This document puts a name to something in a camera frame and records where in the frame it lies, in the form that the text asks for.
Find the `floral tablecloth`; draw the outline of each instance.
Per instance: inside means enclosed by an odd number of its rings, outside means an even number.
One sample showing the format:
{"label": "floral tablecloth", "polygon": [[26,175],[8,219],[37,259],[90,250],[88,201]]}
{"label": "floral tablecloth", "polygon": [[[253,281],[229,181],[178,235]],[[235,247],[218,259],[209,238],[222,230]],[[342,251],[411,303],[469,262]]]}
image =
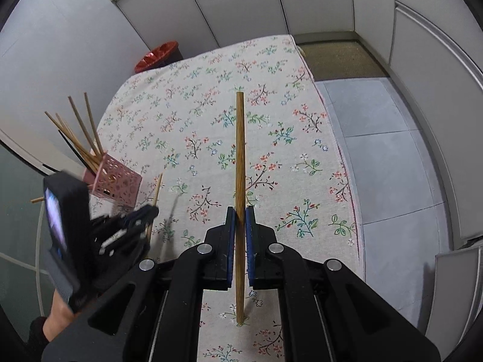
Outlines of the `floral tablecloth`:
{"label": "floral tablecloth", "polygon": [[[279,242],[360,273],[348,177],[322,97],[291,36],[217,49],[131,77],[99,125],[110,155],[142,175],[137,207],[150,203],[165,169],[150,255],[170,260],[203,241],[234,205],[236,91],[245,93],[246,201]],[[118,209],[95,197],[93,215]],[[235,292],[206,291],[199,360],[283,356],[277,293],[246,287],[245,322]]]}

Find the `floor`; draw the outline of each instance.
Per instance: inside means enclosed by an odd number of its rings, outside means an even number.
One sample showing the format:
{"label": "floor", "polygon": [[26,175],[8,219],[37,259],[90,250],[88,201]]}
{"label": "floor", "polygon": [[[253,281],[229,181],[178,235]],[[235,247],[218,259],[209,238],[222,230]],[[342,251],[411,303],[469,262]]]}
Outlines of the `floor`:
{"label": "floor", "polygon": [[0,164],[0,305],[27,340],[31,321],[49,313],[54,292],[43,265],[50,239],[43,204],[29,202],[42,196],[43,176],[1,143]]}
{"label": "floor", "polygon": [[424,333],[435,255],[452,249],[446,197],[424,134],[388,78],[317,86],[354,178],[366,282]]}
{"label": "floor", "polygon": [[387,76],[359,42],[316,42],[299,46],[305,53],[305,62],[315,81]]}

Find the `white cable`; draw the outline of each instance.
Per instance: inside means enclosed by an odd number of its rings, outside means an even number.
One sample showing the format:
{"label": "white cable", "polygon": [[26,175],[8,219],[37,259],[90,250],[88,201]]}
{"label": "white cable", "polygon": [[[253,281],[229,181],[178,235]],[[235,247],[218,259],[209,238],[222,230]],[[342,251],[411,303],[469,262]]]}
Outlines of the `white cable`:
{"label": "white cable", "polygon": [[40,315],[44,316],[42,291],[40,289],[40,234],[42,232],[44,202],[40,204],[39,222],[37,223],[37,237],[35,240],[35,284],[37,286],[37,299],[39,300]]}

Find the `silver screw head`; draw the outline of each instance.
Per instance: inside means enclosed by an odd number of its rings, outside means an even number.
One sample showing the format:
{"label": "silver screw head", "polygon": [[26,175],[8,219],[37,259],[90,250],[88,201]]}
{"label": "silver screw head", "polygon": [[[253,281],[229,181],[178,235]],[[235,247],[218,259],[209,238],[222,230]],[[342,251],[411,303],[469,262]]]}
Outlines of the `silver screw head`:
{"label": "silver screw head", "polygon": [[332,259],[327,261],[327,268],[331,271],[339,271],[342,268],[342,264],[339,260]]}
{"label": "silver screw head", "polygon": [[211,252],[212,249],[213,248],[210,244],[201,244],[201,245],[198,245],[198,247],[196,248],[198,253],[201,253],[201,254],[207,254],[207,253]]}
{"label": "silver screw head", "polygon": [[145,259],[139,263],[139,269],[141,269],[142,271],[149,271],[150,269],[153,269],[153,268],[154,268],[153,260]]}
{"label": "silver screw head", "polygon": [[282,253],[283,252],[283,245],[279,243],[270,244],[269,251],[272,253]]}

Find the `trash can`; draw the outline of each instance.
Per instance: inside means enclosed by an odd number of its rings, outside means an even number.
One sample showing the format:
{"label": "trash can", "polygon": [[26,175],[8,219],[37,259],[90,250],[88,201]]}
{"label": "trash can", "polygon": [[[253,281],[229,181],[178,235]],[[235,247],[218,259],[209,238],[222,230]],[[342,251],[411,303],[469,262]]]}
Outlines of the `trash can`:
{"label": "trash can", "polygon": [[181,61],[183,56],[178,49],[178,42],[171,41],[151,50],[134,67],[135,73],[141,73],[149,69],[160,68]]}

